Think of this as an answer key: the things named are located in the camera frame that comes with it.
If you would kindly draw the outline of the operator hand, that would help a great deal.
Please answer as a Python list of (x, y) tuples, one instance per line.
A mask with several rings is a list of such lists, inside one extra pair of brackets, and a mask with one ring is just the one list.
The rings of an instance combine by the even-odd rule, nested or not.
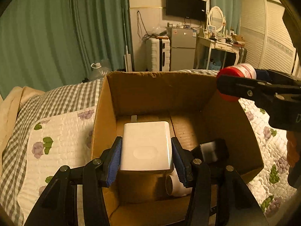
[(287, 131), (287, 162), (291, 168), (300, 160), (300, 151), (297, 150), (298, 141), (292, 131)]

